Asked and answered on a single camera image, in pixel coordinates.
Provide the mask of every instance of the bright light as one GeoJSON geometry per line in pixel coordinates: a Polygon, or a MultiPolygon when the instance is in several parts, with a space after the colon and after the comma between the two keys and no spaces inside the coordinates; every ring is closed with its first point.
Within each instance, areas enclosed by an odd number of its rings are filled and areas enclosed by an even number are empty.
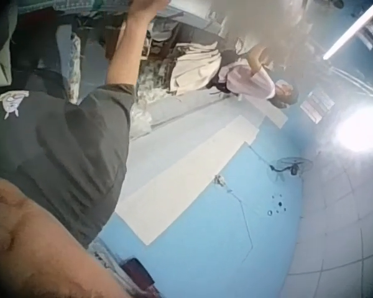
{"type": "Polygon", "coordinates": [[[356,32],[358,32],[365,24],[373,18],[373,5],[358,20],[353,23],[350,28],[331,46],[331,48],[323,55],[323,59],[327,60],[332,57],[356,32]]]}
{"type": "Polygon", "coordinates": [[[361,109],[345,120],[338,128],[337,139],[355,152],[373,150],[373,107],[361,109]]]}

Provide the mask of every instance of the hand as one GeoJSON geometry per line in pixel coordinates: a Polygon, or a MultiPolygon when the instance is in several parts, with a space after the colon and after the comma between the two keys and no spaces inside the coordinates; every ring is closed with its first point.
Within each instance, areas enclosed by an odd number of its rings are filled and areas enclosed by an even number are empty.
{"type": "Polygon", "coordinates": [[[169,0],[132,0],[128,19],[148,24],[169,3],[169,0]]]}

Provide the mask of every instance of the white tiled wall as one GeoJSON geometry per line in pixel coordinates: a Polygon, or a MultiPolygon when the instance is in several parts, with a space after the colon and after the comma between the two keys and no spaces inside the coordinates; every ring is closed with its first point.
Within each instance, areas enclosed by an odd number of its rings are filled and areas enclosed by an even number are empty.
{"type": "Polygon", "coordinates": [[[314,167],[281,298],[373,297],[373,153],[326,148],[306,153],[314,167]]]}

